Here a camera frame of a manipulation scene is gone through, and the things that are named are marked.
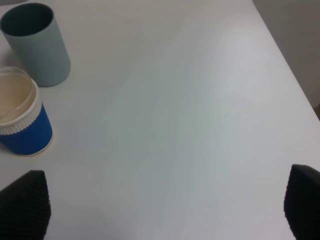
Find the cylindrical container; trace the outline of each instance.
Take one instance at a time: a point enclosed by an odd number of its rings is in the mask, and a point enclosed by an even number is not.
[[[22,156],[36,155],[53,131],[35,81],[16,67],[0,69],[0,142]]]
[[[70,59],[50,7],[41,3],[16,6],[2,16],[0,29],[39,86],[54,86],[67,78]]]

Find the black ribbed object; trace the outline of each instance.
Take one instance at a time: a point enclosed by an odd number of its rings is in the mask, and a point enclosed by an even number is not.
[[[297,240],[320,239],[320,172],[306,165],[292,165],[284,212]]]
[[[0,191],[0,240],[43,240],[50,216],[44,171],[29,171]]]

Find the light blue cup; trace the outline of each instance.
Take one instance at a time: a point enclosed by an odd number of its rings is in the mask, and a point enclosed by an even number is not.
[[[54,86],[68,77],[70,59],[50,7],[41,3],[16,6],[2,16],[0,29],[39,86]]]

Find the table surface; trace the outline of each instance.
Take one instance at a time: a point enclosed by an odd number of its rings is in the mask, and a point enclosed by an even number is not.
[[[41,2],[71,72],[40,90],[52,144],[2,148],[0,188],[45,171],[46,240],[294,239],[288,177],[320,169],[320,123],[250,0]],[[0,56],[19,65],[2,35]]]

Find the clear plastic lid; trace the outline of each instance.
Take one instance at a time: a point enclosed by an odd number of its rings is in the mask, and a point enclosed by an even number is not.
[[[0,69],[0,124],[27,111],[33,92],[32,80],[24,70],[11,66]]]

